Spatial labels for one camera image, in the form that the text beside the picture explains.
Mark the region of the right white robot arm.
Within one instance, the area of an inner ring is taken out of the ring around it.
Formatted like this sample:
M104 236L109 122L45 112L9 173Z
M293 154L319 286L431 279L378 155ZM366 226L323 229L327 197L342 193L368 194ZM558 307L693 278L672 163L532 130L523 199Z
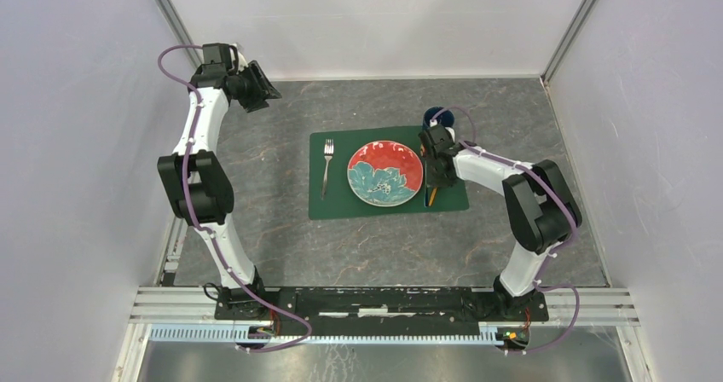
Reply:
M524 313L539 289L541 273L558 247L576 236L579 206L558 165L507 159L468 142L456 142L440 124L419 133L425 178L431 188L474 182L500 194L516 241L495 278L492 307L504 321Z

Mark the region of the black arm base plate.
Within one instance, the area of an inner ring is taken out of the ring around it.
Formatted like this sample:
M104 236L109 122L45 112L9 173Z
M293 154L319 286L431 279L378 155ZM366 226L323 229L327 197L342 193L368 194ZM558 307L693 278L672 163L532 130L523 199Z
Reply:
M473 336L480 323L527 325L550 318L539 292L507 299L472 287L267 287L257 298L208 283L221 321L270 321L278 337Z

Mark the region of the red teal floral plate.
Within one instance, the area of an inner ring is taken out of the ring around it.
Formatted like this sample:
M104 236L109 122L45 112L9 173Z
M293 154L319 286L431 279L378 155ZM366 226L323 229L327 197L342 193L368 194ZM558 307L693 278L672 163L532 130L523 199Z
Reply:
M363 203L391 208L409 202L424 182L420 156L410 147L381 140L362 145L346 168L352 193Z

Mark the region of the dark blue mug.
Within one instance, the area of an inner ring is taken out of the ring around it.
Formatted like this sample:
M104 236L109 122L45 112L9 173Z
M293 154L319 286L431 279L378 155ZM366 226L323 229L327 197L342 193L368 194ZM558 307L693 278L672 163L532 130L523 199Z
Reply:
M451 135L452 139L455 140L454 124L455 116L450 110L444 107L430 107L428 108L422 119L422 130L428 130L427 125L431 119L436 119L440 125L442 125Z

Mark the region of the aluminium frame rail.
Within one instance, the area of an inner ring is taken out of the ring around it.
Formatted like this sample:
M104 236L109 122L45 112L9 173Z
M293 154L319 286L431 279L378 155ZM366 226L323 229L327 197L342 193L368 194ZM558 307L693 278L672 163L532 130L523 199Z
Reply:
M624 288L581 287L578 327L638 327L639 315L630 292ZM569 289L548 292L549 319L538 324L566 327L575 311ZM131 308L131 323L216 323L215 303L198 287L141 287Z

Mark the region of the silver metal fork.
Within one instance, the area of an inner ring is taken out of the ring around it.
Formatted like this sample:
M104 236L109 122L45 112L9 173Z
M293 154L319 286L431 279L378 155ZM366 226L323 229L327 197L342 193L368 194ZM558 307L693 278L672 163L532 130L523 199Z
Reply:
M334 140L332 138L327 138L324 143L323 148L323 156L325 160L325 166L322 176L322 185L321 185L321 199L324 200L327 193L327 185L328 185L328 170L331 163L331 160L333 159L334 155Z

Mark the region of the yellow pencil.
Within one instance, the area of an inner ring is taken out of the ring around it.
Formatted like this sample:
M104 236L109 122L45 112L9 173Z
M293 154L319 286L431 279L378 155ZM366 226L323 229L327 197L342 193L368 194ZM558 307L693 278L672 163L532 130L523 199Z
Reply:
M432 207L435 202L436 197L437 197L437 188L432 188L428 193L426 205L428 207Z

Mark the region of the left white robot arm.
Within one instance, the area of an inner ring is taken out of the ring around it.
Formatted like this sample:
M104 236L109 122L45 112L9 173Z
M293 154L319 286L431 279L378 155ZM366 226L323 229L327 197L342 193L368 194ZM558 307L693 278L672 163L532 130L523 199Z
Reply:
M253 321L275 307L241 245L232 217L234 189L216 150L233 102L253 112L281 98L281 93L237 44L207 43L200 51L203 61L191 79L164 72L186 88L189 110L178 144L158 159L157 170L174 215L205 242L219 272L221 282L212 297L216 317Z

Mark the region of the green rectangular placemat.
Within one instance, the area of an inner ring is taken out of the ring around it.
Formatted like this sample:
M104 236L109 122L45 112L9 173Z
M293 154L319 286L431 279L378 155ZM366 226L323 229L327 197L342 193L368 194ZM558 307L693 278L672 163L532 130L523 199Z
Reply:
M469 200L466 187L458 183L452 188L440 189L432 207L425 207L422 188L409 202L391 208L363 203L352 193L347 181L346 168L354 152L362 145L377 141L400 142L418 151L421 127L391 126L362 130L335 130L315 132L309 136L309 218L312 220L376 217L391 214L438 213L466 211ZM322 176L325 166L324 143L334 140L334 155L328 173L327 193L321 199Z

